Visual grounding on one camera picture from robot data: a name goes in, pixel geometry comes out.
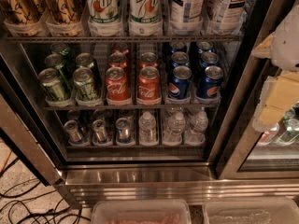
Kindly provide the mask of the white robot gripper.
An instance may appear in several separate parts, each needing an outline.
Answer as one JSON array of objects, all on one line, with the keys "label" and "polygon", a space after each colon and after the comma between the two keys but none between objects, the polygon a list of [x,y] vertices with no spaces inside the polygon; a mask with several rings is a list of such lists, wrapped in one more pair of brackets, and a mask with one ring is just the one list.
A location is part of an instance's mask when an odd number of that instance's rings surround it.
[{"label": "white robot gripper", "polygon": [[[294,6],[251,55],[270,59],[272,64],[289,71],[299,71],[299,5]],[[283,72],[278,77],[268,77],[263,84],[252,127],[257,132],[273,128],[286,111],[299,101],[299,73]]]}]

